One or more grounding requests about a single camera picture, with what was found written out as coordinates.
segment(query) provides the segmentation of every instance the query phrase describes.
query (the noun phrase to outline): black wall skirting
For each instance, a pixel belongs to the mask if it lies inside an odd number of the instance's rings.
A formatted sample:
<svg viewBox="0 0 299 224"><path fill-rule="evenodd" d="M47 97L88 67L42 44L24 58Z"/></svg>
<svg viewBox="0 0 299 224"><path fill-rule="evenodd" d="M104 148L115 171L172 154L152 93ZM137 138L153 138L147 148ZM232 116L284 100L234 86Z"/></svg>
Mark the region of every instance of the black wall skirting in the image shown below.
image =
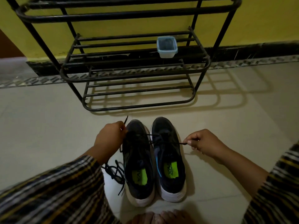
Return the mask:
<svg viewBox="0 0 299 224"><path fill-rule="evenodd" d="M211 53L212 48L205 48L207 53ZM135 59L135 58L147 58L147 57L156 57L159 54L156 49L151 49L152 52L139 52L134 55L119 55L119 56L104 56L92 58L91 61L99 60L119 60L119 59ZM184 58L185 64L197 64L202 63L204 60L200 53L198 53L198 48L192 46L191 49L188 49L188 53L185 50L179 49L179 54L187 55L187 58ZM299 42L279 42L279 43L262 43L262 44L253 44L253 45L243 45L243 46L225 46L219 47L217 52L214 55L213 62L220 61L232 61L232 60L245 60L245 59L254 59L254 58L266 58L266 57L275 57L275 56L290 56L290 55L299 55ZM73 62L81 62L82 59L72 60ZM152 61L147 61L145 65L157 65L157 64L166 64L172 63L177 60L175 59L157 59ZM37 73L39 76L48 76L48 75L58 75L55 67L50 61L47 62L31 62L28 61L27 64ZM131 66L140 66L140 61L138 62L123 62L117 67L131 67ZM115 65L106 64L103 68L113 68ZM72 67L69 68L68 73L81 73L87 72L87 67Z"/></svg>

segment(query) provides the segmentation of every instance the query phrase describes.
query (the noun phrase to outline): shoelace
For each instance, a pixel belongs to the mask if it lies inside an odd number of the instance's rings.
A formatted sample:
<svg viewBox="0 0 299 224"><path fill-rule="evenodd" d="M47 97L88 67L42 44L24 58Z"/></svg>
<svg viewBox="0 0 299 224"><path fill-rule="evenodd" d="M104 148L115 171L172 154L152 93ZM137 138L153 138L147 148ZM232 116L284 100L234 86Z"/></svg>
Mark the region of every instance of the shoelace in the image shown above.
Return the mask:
<svg viewBox="0 0 299 224"><path fill-rule="evenodd" d="M133 140L134 142L139 142L139 144L142 144L144 142L142 142L142 140L140 138L138 138L138 136L142 136L142 135L147 135L147 136L161 136L160 134L147 134L147 133L143 133L143 134L134 134L133 137L131 137L130 139ZM153 145L155 142L151 141L151 140L148 140L148 142L150 143L150 145ZM157 144L160 144L160 143L163 143L163 144L180 144L180 145L186 145L187 143L176 143L176 142L166 142L166 141L159 141ZM125 171L119 166L119 163L117 160L115 160L115 164L116 166L110 166L108 165L108 161L105 163L105 166L102 168L106 171L106 173L108 175L110 175L111 179L114 179L118 184L121 184L123 185L121 190L119 191L118 193L118 196L119 194L122 192L122 190L124 189L125 187Z"/></svg>

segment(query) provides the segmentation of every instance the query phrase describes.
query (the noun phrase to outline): black shoelace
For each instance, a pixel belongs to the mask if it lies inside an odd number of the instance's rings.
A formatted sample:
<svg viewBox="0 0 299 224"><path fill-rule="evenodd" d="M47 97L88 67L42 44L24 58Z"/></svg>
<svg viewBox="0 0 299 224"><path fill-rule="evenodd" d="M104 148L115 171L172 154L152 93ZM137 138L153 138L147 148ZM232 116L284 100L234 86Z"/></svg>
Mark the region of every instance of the black shoelace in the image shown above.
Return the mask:
<svg viewBox="0 0 299 224"><path fill-rule="evenodd" d="M134 141L134 145L137 145L137 144L143 144L145 143L145 141L143 141L140 136L143 136L143 135L147 135L147 136L161 136L161 134L147 134L147 133L143 133L143 134L131 134L132 136L130 137L130 140L131 141ZM164 140L159 140L159 142L153 142L151 140L148 140L147 142L149 142L150 145L159 145L159 144L180 144L180 145L186 145L187 143L176 143L176 142L166 142ZM111 176L111 179L114 179L118 184L121 184L123 185L120 192L118 193L118 196L119 194L122 192L122 190L124 189L125 187L125 171L119 166L119 163L117 160L115 160L115 164L116 166L110 166L108 165L108 161L105 163L105 166L102 168L106 171L107 174L109 174Z"/></svg>

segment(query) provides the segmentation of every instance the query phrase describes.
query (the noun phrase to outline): brown door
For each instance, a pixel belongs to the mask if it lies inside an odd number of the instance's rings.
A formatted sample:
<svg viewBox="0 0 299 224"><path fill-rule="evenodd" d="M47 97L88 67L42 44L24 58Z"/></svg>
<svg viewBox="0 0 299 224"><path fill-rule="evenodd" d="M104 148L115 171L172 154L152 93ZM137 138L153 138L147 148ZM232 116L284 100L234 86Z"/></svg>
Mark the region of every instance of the brown door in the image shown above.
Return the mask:
<svg viewBox="0 0 299 224"><path fill-rule="evenodd" d="M23 57L24 54L0 30L0 58Z"/></svg>

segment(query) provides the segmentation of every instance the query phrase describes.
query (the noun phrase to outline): plastic container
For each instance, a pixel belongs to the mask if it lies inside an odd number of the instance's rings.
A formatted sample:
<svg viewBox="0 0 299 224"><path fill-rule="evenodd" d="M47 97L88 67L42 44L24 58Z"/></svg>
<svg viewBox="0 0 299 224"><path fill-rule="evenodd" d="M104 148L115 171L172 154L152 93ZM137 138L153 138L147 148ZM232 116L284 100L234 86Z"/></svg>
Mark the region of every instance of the plastic container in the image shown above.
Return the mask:
<svg viewBox="0 0 299 224"><path fill-rule="evenodd" d="M172 58L178 53L176 39L172 36L158 37L157 50L161 58Z"/></svg>

